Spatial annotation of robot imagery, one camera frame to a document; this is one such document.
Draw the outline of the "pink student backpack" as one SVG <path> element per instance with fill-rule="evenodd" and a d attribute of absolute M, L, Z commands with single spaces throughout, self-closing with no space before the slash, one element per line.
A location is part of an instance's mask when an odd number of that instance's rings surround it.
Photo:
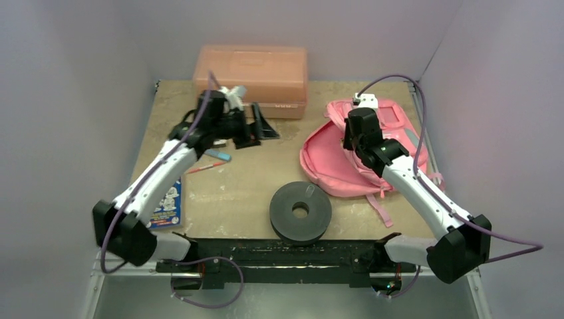
<path fill-rule="evenodd" d="M 376 196 L 384 197 L 394 191 L 391 184 L 367 167 L 353 151 L 343 148 L 345 118 L 353 109 L 350 99 L 334 100 L 326 106 L 326 124 L 306 139 L 299 152 L 300 163 L 307 177 L 329 195 L 335 197 L 365 197 L 380 215 L 386 227 L 393 226 L 390 215 Z M 416 153 L 419 135 L 405 111 L 396 102 L 383 99 L 376 110 L 384 138 L 398 140 L 409 151 Z"/>

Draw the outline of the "blue orange picture book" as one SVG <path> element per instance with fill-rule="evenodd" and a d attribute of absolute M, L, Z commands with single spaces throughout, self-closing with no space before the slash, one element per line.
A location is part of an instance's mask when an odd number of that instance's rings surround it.
<path fill-rule="evenodd" d="M 182 179 L 167 191 L 146 224 L 150 230 L 173 229 L 182 225 Z"/>

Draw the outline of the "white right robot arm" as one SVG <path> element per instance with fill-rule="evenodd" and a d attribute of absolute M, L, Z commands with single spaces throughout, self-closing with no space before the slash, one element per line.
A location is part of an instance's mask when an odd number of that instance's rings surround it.
<path fill-rule="evenodd" d="M 351 110 L 345 124 L 344 149 L 399 191 L 434 235 L 431 241 L 405 235 L 384 238 L 373 253 L 379 269 L 390 270 L 398 263 L 425 266 L 451 284 L 488 260 L 490 221 L 455 204 L 418 169 L 398 140 L 384 138 L 375 110 Z"/>

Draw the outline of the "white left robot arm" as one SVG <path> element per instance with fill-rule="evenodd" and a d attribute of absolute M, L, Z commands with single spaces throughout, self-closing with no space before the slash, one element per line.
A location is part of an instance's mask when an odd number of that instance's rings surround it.
<path fill-rule="evenodd" d="M 198 265 L 198 254 L 182 235 L 155 233 L 148 228 L 155 209 L 169 188 L 212 148 L 217 140 L 232 140 L 237 149 L 260 145 L 265 120 L 253 103 L 252 123 L 247 123 L 242 98 L 244 86 L 204 90 L 196 109 L 168 134 L 161 150 L 140 176 L 111 201 L 100 200 L 92 208 L 96 244 L 100 247 L 100 267 L 107 253 L 124 264 L 142 266 L 148 261 L 172 261 L 183 272 Z"/>

